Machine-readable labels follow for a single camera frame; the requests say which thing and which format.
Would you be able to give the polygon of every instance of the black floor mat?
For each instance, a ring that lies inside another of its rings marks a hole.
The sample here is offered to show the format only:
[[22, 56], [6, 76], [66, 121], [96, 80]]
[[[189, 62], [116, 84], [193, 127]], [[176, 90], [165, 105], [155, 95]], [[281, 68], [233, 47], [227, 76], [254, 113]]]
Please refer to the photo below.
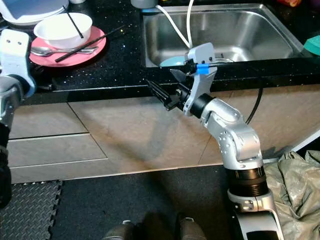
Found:
[[168, 240], [168, 233], [173, 238], [178, 212], [193, 217], [208, 240], [230, 240], [224, 168], [203, 166], [65, 181], [52, 240], [101, 240], [123, 220], [143, 222], [157, 232], [152, 240]]

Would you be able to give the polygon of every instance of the stainless steel sink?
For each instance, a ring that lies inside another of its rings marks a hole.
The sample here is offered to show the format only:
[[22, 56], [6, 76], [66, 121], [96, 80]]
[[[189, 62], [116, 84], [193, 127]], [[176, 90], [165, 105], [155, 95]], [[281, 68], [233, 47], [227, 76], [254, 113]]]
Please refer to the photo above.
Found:
[[[165, 9], [187, 37], [187, 6]], [[142, 21], [146, 67], [159, 66], [164, 60], [188, 52], [162, 12], [156, 8], [144, 10]], [[219, 62], [294, 58], [304, 49], [263, 4], [193, 6], [190, 26], [193, 46], [211, 42]]]

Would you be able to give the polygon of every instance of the black countertop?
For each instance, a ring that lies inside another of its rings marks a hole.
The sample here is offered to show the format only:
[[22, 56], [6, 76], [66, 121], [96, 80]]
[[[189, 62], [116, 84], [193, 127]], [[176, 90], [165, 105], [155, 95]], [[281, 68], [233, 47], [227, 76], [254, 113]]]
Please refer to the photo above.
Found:
[[[171, 0], [171, 4], [178, 5], [181, 1]], [[218, 0], [214, 3], [230, 3], [228, 1]], [[276, 1], [267, 1], [264, 4], [304, 44], [308, 38], [320, 34], [320, 14], [311, 10], [307, 0], [302, 1], [296, 8]], [[199, 0], [199, 4], [209, 3], [212, 4], [212, 0]], [[142, 66], [140, 11], [131, 6], [130, 0], [88, 0], [81, 4], [70, 4], [69, 11], [88, 14], [93, 25], [105, 33], [125, 25], [125, 34], [118, 32], [110, 35], [107, 46], [100, 54], [77, 66], [54, 68], [33, 64], [32, 75], [38, 89], [25, 104], [150, 96], [145, 79], [157, 81], [168, 91], [175, 89], [176, 80], [168, 68]], [[211, 91], [318, 83], [318, 56], [259, 60], [222, 64], [218, 68]]]

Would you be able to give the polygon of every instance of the white cable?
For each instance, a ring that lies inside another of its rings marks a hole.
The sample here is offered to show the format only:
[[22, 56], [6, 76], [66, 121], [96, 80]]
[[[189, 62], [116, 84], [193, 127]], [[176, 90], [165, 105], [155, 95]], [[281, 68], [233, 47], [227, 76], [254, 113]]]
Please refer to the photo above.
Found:
[[186, 12], [186, 34], [188, 37], [188, 42], [189, 42], [190, 48], [193, 47], [192, 38], [191, 38], [191, 29], [190, 29], [190, 16], [191, 16], [191, 8], [192, 8], [192, 5], [194, 4], [194, 1], [195, 0], [190, 0], [189, 6], [188, 6], [188, 11]]
[[156, 5], [155, 6], [157, 9], [159, 9], [161, 12], [164, 13], [164, 15], [168, 18], [169, 22], [171, 23], [172, 27], [174, 28], [174, 30], [176, 31], [176, 33], [179, 35], [179, 37], [181, 38], [181, 40], [184, 42], [184, 44], [190, 49], [190, 44], [188, 43], [187, 39], [182, 35], [182, 33], [180, 32], [179, 28], [177, 27], [177, 25], [175, 24], [175, 22], [173, 21], [173, 19], [171, 18], [171, 16], [169, 15], [169, 13], [160, 5]]

